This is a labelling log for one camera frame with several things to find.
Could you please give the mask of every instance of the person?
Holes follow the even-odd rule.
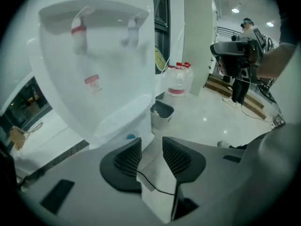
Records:
[[[246,17],[240,26],[242,27],[243,31],[245,32],[249,28],[253,27],[254,23],[250,18]],[[239,104],[243,105],[245,96],[248,93],[249,87],[250,87],[250,83],[235,79],[233,86],[232,86],[232,90],[233,90],[232,97],[223,98],[222,100],[232,107],[236,107],[237,102]]]
[[[280,43],[279,46],[267,53],[264,53],[261,59],[260,66],[257,67],[256,73],[259,78],[277,79],[282,71],[286,68],[288,62],[293,56],[298,43],[298,38],[293,35],[291,30],[291,24],[287,17],[287,13],[280,11],[281,27],[280,27]],[[258,59],[256,53],[249,55],[249,62],[255,63]],[[221,68],[221,72],[225,71],[222,61],[218,61]],[[236,148],[246,149],[248,144],[233,147],[226,141],[220,141],[217,143],[218,147],[222,148]]]

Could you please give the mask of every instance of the black pants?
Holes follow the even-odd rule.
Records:
[[[244,103],[245,100],[245,96],[248,93],[250,87],[250,83],[247,82],[243,82],[240,80],[235,79],[232,89],[233,89],[233,93],[232,93],[232,100],[233,102],[238,102],[240,104]]]

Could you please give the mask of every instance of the ceiling light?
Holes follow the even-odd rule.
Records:
[[[267,22],[267,26],[274,27],[274,25],[271,22]]]
[[[232,12],[233,12],[233,13],[239,13],[239,10],[236,9],[236,8],[234,8],[234,9],[232,9]]]

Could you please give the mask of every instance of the sticker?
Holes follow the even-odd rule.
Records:
[[[85,79],[85,84],[91,87],[93,94],[101,90],[101,88],[99,88],[98,80],[99,80],[98,74]]]

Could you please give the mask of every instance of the glossy floor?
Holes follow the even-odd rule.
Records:
[[[242,110],[255,118],[256,114],[245,107],[236,108],[222,101],[222,95],[203,88],[198,97],[165,97],[163,102],[172,104],[174,114],[163,130],[153,129],[156,138],[143,151],[139,170],[162,191],[174,193],[175,178],[163,159],[162,137],[177,137],[205,145],[216,146],[225,140],[233,146],[244,145],[257,136],[271,130],[269,118],[266,121],[246,116]],[[149,190],[143,185],[144,202],[164,222],[171,218],[173,196]]]

